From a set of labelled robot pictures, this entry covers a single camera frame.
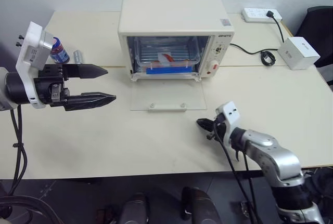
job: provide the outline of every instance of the black chair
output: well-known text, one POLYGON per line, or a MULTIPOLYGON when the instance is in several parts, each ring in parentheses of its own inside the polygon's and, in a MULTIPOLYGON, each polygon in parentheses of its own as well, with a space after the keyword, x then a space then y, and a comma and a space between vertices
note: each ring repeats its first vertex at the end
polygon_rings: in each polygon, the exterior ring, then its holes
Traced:
MULTIPOLYGON (((318 6, 308 8, 296 36, 304 37, 307 42, 319 53, 320 58, 314 63, 322 68, 333 64, 333 7, 318 6)), ((333 74, 333 69, 326 71, 333 74)))

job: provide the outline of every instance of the gray floor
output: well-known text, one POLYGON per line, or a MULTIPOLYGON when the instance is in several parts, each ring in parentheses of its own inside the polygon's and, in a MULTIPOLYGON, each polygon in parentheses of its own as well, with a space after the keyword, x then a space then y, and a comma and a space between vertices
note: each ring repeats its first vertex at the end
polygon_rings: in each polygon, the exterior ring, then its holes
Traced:
MULTIPOLYGON (((4 180, 8 189, 11 181, 4 180)), ((41 197, 66 224, 95 223, 96 210, 107 205, 121 206, 132 194, 145 193, 150 200, 151 224, 190 223, 179 217, 181 191, 184 186, 197 187, 214 201, 223 223, 250 223, 243 218, 238 202, 244 200, 231 173, 150 175, 94 179, 92 183, 76 180, 23 180, 16 195, 41 197)), ((254 179, 259 214, 264 223, 281 223, 271 190, 264 178, 254 179)), ((8 219, 24 223, 24 210, 15 208, 8 219)), ((34 214, 32 223, 48 223, 34 214)))

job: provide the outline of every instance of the oven window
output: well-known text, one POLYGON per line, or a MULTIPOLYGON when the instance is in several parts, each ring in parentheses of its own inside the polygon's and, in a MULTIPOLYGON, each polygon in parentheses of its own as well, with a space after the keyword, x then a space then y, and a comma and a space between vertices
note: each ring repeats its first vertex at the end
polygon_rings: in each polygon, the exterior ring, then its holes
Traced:
POLYGON ((147 74, 198 72, 209 36, 127 37, 133 70, 147 74))

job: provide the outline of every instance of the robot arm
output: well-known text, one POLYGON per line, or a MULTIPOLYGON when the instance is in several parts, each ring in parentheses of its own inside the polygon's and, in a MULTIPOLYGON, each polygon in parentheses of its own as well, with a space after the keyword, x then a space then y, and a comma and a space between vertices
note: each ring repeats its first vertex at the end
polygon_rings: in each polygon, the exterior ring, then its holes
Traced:
POLYGON ((0 111, 30 103, 36 109, 63 106, 66 111, 104 106, 116 99, 105 93, 70 96, 64 82, 71 77, 96 78, 108 73, 93 64, 45 64, 53 36, 30 22, 16 63, 17 72, 0 68, 0 111))
MULTIPOLYGON (((239 113, 233 102, 226 103, 216 110, 217 117, 211 125, 217 126, 220 140, 226 147, 253 159, 262 169, 272 188, 277 211, 286 223, 320 223, 324 224, 319 209, 311 201, 304 186, 304 177, 298 158, 289 150, 281 147, 277 140, 267 134, 237 127, 239 113)), ((209 121, 199 119, 198 124, 208 131, 209 121)))

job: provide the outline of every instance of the power strip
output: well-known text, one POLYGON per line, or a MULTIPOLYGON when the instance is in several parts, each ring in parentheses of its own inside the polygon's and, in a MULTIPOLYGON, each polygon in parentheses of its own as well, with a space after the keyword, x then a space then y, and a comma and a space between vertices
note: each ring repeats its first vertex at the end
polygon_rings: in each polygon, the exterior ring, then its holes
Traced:
POLYGON ((282 20, 282 16, 276 9, 271 8, 244 8, 241 14, 246 22, 250 23, 275 23, 275 21, 267 17, 266 14, 268 11, 274 13, 274 18, 277 22, 282 20))

